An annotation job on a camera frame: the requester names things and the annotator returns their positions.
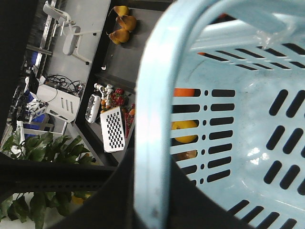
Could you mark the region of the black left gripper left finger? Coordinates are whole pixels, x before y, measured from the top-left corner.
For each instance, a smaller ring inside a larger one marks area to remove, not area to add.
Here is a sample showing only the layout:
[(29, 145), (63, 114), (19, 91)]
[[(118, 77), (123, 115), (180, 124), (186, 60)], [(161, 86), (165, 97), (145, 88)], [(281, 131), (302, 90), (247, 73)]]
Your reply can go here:
[(79, 209), (52, 229), (142, 229), (133, 208), (134, 148), (127, 149), (116, 171)]

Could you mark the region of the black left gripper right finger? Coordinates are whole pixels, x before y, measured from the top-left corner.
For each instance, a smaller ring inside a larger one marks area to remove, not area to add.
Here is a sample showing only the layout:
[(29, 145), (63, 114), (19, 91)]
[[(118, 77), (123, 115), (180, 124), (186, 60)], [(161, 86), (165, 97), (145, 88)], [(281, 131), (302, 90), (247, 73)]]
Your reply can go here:
[(168, 229), (251, 229), (203, 194), (171, 160)]

